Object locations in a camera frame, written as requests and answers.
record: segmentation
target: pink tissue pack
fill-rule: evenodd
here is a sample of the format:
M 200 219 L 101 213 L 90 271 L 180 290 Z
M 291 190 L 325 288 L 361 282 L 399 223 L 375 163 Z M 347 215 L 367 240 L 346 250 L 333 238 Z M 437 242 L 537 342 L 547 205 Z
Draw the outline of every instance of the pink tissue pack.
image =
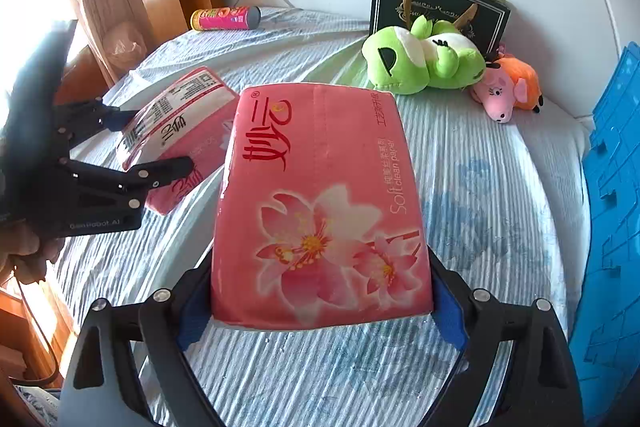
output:
M 391 94 L 324 84 L 242 92 L 211 284 L 214 318 L 237 327 L 431 312 L 414 172 Z
M 170 185 L 153 188 L 146 206 L 163 216 L 225 162 L 238 94 L 209 68 L 196 68 L 143 107 L 122 131 L 116 156 L 122 168 L 178 156 L 193 171 Z

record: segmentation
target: flower print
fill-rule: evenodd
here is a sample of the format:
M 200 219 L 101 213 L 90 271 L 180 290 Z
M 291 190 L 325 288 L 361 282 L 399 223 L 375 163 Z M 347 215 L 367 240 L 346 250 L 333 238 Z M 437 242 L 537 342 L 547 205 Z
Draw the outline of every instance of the flower print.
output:
M 354 269 L 367 277 L 367 293 L 378 292 L 382 307 L 391 304 L 411 304 L 411 291 L 420 286 L 420 282 L 409 273 L 417 260 L 415 255 L 406 255 L 402 236 L 387 241 L 381 235 L 376 236 L 373 247 L 355 255 Z
M 319 301 L 352 307 L 353 291 L 342 269 L 368 248 L 362 236 L 380 219 L 380 210 L 350 204 L 345 185 L 328 188 L 313 204 L 284 192 L 273 199 L 285 212 L 272 206 L 260 210 L 262 228 L 273 241 L 256 254 L 268 260 L 258 276 L 260 292 L 279 280 L 284 298 L 306 320 L 314 318 Z

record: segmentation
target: pink can label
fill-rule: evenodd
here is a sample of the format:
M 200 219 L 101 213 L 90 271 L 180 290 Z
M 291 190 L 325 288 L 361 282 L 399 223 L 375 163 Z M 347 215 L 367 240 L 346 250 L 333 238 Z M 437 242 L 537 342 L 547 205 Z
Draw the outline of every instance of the pink can label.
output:
M 257 8 L 237 6 L 233 8 L 225 7 L 213 8 L 211 10 L 196 10 L 191 16 L 191 27 L 194 30 L 251 29 L 252 25 L 249 20 L 250 10 L 257 10 Z

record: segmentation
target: green plush frog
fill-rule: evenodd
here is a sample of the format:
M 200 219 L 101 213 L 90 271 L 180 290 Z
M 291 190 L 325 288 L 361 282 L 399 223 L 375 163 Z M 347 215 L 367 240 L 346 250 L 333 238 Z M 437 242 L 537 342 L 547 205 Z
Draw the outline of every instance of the green plush frog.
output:
M 458 89 L 484 75 L 484 57 L 448 21 L 418 17 L 411 31 L 389 26 L 362 45 L 369 80 L 379 90 L 413 94 L 426 86 Z

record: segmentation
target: light blue bedsheet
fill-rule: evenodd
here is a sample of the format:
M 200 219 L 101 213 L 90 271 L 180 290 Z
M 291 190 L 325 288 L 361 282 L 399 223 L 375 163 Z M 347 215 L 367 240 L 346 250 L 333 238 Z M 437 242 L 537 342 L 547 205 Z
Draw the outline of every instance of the light blue bedsheet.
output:
M 162 45 L 114 87 L 108 103 L 142 107 L 184 70 L 206 64 L 235 90 L 271 82 L 367 86 L 360 47 L 367 23 L 302 10 L 265 10 L 255 32 L 188 32 Z M 426 236 L 446 267 L 502 301 L 550 299 L 568 329 L 589 245 L 580 161 L 586 130 L 547 101 L 540 115 L 490 121 L 466 92 L 426 89 L 398 97 Z M 100 134 L 76 157 L 115 166 L 115 135 Z M 91 302 L 145 299 L 172 286 L 211 240 L 221 172 L 169 216 L 145 213 L 141 230 L 67 241 L 56 266 L 81 321 Z M 506 369 L 497 357 L 475 424 L 487 420 Z M 217 328 L 188 359 L 232 427 L 415 426 L 456 352 L 431 317 L 298 333 Z M 152 374 L 145 392 L 160 423 L 171 421 Z

